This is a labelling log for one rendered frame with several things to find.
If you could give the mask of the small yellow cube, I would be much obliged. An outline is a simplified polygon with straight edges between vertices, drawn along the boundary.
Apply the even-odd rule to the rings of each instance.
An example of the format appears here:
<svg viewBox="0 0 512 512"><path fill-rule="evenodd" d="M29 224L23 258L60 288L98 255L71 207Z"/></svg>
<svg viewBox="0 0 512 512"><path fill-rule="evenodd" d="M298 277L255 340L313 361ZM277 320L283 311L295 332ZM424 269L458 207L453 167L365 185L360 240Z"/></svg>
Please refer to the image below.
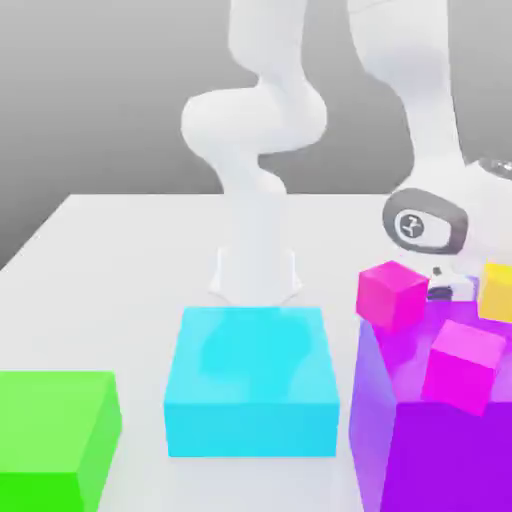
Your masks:
<svg viewBox="0 0 512 512"><path fill-rule="evenodd" d="M487 262L481 275L478 315L512 324L512 265Z"/></svg>

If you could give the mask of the large cyan box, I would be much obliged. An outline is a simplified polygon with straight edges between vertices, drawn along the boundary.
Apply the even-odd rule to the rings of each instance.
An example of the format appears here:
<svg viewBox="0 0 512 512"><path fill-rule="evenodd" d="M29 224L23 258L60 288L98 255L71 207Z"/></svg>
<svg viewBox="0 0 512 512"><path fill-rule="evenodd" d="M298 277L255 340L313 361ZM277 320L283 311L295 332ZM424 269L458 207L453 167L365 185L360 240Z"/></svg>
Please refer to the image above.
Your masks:
<svg viewBox="0 0 512 512"><path fill-rule="evenodd" d="M333 457L340 398L318 307L187 307L163 400L172 457Z"/></svg>

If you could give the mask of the small pink cube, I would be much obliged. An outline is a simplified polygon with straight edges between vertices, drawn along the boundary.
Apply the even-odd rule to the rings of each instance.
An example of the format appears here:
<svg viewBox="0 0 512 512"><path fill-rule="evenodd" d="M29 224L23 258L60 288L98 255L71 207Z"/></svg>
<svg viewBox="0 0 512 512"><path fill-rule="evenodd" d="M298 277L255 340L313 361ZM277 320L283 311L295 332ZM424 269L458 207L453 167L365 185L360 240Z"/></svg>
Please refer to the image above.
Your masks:
<svg viewBox="0 0 512 512"><path fill-rule="evenodd" d="M396 332L422 319L428 288L428 277L387 261L359 273L356 312L373 326Z"/></svg>

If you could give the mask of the large green box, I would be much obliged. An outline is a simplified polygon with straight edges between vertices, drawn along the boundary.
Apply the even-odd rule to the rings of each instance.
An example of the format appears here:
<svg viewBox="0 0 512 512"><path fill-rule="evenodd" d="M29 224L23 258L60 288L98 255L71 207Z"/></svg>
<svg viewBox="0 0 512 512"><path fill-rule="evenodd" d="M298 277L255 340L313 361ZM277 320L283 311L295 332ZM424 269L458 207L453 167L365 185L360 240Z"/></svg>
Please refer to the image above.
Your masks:
<svg viewBox="0 0 512 512"><path fill-rule="evenodd" d="M98 512L121 430L111 371L0 371L0 512Z"/></svg>

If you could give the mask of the large purple box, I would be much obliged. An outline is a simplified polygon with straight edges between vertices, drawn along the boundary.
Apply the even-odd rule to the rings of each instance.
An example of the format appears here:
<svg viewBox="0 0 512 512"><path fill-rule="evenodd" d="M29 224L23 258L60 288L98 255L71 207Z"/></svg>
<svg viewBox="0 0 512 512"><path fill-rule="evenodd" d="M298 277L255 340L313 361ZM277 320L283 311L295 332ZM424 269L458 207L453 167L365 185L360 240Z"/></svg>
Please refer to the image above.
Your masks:
<svg viewBox="0 0 512 512"><path fill-rule="evenodd" d="M421 398L447 320L506 340L481 416ZM361 321L349 440L364 512L512 512L512 324L450 301L395 334Z"/></svg>

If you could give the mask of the small magenta cube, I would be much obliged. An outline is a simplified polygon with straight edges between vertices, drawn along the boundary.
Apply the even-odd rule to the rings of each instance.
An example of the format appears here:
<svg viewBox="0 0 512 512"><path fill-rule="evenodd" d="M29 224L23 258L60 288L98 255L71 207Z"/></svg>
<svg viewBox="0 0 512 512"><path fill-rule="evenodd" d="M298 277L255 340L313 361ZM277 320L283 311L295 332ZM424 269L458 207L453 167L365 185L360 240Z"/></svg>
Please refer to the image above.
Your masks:
<svg viewBox="0 0 512 512"><path fill-rule="evenodd" d="M506 338L447 320L431 345L421 398L481 416L506 348Z"/></svg>

